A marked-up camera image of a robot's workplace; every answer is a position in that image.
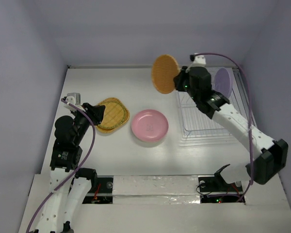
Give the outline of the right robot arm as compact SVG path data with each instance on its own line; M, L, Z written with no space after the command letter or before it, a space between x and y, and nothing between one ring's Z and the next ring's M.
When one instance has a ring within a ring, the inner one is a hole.
M218 190L238 181L264 185L285 167L288 143L264 134L227 97L213 90L211 74L206 68L183 66L173 81L177 91L188 93L200 112L224 127L249 151L248 164L228 163L215 172L213 184Z

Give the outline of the green-rimmed woven plate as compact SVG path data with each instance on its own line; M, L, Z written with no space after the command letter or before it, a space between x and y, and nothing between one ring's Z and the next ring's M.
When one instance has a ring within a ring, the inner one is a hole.
M104 130L111 130L119 127L128 116L124 106L115 100L104 101L105 106L103 120L99 125Z

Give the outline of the pink round plate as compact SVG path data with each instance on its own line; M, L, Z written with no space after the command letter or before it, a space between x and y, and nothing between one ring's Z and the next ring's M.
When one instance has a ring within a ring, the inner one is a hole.
M147 109L138 112L133 117L131 130L135 136L166 136L169 130L169 123L163 113L157 110Z

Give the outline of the square woven bamboo plate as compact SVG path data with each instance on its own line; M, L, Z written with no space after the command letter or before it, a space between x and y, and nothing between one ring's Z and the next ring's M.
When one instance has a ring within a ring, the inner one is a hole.
M123 104L119 99L117 99L117 98L113 98L113 97L112 97L112 98L107 98L107 99L103 100L102 102L100 102L99 105L101 105L104 101L107 101L107 100L115 100L115 101L119 102L120 104L122 104L122 105L124 106L125 110L127 111L128 116L126 117L125 121L124 121L124 122L123 122L119 127L114 128L114 129L111 129L111 130L104 130L104 129L100 128L99 125L97 125L97 129L98 129L101 133L112 133L112 132L118 130L120 127L122 127L123 125L125 125L125 124L128 122L129 118L130 118L130 113L129 113L128 109L127 109L126 106L125 106L125 105L124 105L124 104Z

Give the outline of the orange woven round plate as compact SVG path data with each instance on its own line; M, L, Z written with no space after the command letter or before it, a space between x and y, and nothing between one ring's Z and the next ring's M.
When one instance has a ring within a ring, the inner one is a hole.
M173 56L169 54L159 56L151 69L151 79L156 90L162 94L173 92L175 90L173 79L179 72L178 63Z

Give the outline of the purple round plate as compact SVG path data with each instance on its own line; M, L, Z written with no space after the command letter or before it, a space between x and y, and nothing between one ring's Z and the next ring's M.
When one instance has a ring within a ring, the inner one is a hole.
M226 68L220 68L214 76L213 89L226 98L230 98L233 88L233 79Z

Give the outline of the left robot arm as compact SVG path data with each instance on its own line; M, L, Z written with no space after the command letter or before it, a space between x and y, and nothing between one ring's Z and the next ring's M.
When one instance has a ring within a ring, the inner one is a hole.
M55 121L55 142L50 161L49 194L33 214L28 233L71 233L73 220L88 192L98 186L97 172L83 168L80 143L89 127L103 120L105 106L75 106L62 100L73 116Z

